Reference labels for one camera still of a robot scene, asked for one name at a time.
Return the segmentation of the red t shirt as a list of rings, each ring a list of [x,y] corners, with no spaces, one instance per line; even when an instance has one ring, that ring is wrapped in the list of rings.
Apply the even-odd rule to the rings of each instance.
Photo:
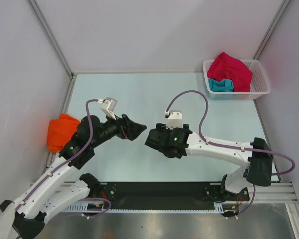
[[[211,64],[207,76],[217,82],[231,80],[234,92],[249,92],[253,73],[242,61],[222,52]]]

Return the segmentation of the white plastic laundry basket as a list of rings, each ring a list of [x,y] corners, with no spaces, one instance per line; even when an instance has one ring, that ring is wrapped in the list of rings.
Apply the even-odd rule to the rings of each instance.
[[[240,59],[253,73],[249,92],[215,92],[209,87],[207,71],[214,59],[203,62],[203,75],[207,92],[212,100],[255,100],[271,91],[270,81],[265,69],[258,60]]]

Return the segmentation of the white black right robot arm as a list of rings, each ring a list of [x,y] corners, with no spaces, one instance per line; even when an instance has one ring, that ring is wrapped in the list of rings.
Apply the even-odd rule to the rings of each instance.
[[[239,168],[224,175],[221,181],[219,193],[226,200],[251,185],[269,187],[272,182],[273,157],[261,138],[254,138],[251,143],[203,139],[188,124],[175,127],[158,123],[150,130],[145,145],[167,158],[205,156],[237,165]]]

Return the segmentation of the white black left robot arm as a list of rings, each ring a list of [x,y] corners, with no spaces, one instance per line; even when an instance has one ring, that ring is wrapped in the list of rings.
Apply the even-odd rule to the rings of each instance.
[[[66,207],[99,196],[99,181],[89,173],[69,189],[60,193],[56,190],[95,155],[96,147],[113,137],[133,141],[147,128],[131,121],[126,114],[106,119],[101,123],[95,115],[84,117],[50,168],[20,197],[1,203],[0,239],[9,238],[12,230],[22,239],[33,239]]]

